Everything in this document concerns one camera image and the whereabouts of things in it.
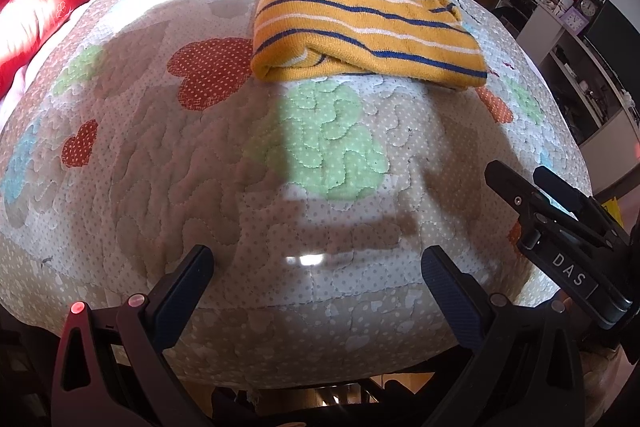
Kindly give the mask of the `quilted heart-pattern bedspread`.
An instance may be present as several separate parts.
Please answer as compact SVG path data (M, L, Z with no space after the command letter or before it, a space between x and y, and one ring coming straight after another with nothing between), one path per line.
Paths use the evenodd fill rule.
M59 332L77 300L117 306L196 245L215 275L175 372L240 388L390 373L454 341L423 283L439 245L488 291L554 284L487 187L501 160L584 192L584 158L544 80L472 0L484 87L388 76L250 75L257 0L91 0L2 105L1 301Z

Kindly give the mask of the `yellow striped knit sweater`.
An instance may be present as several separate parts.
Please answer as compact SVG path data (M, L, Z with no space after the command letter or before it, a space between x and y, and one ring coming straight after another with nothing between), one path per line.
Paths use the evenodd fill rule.
M264 81L374 74L460 90L487 79L450 0L258 0L252 69Z

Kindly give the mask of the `small desk clock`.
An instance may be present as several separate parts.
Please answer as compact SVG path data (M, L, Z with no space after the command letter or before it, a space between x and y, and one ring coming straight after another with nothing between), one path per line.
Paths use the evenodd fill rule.
M592 20L604 2L605 0L575 0L574 8L587 20Z

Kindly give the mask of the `black monitor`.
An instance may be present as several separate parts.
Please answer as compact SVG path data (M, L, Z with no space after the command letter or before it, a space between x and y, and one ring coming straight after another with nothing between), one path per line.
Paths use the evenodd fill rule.
M639 79L639 31L610 0L606 0L585 33L622 83Z

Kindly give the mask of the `white shelf desk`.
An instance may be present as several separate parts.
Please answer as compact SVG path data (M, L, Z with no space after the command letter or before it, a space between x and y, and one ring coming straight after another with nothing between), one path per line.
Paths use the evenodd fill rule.
M531 16L507 1L494 14L544 77L582 152L597 198L634 191L639 186L639 126L614 72L541 3Z

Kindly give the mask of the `purple alarm clock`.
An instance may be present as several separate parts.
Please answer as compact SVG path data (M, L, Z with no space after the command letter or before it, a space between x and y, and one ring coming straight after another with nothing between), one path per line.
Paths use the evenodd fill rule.
M562 16L562 25L574 35L579 35L589 24L589 18L571 6Z

